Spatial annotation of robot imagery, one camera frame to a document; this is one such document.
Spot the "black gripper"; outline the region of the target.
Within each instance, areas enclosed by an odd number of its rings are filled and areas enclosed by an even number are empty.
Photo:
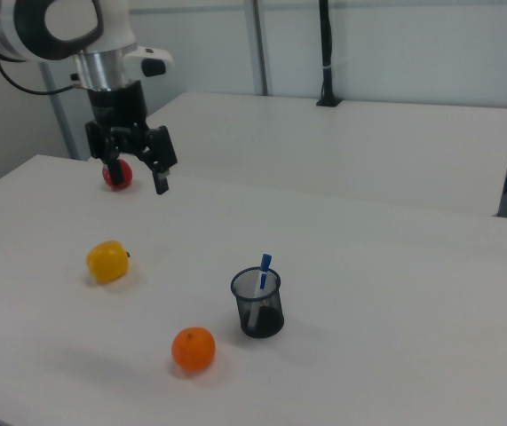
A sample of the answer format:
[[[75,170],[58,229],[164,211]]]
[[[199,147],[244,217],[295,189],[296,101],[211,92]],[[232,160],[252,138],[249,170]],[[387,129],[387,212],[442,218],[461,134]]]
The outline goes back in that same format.
[[[113,185],[124,175],[119,152],[136,154],[150,169],[158,195],[169,190],[170,168],[178,159],[166,126],[149,129],[147,104],[140,81],[111,91],[88,90],[93,119],[85,124],[91,157],[99,159]]]

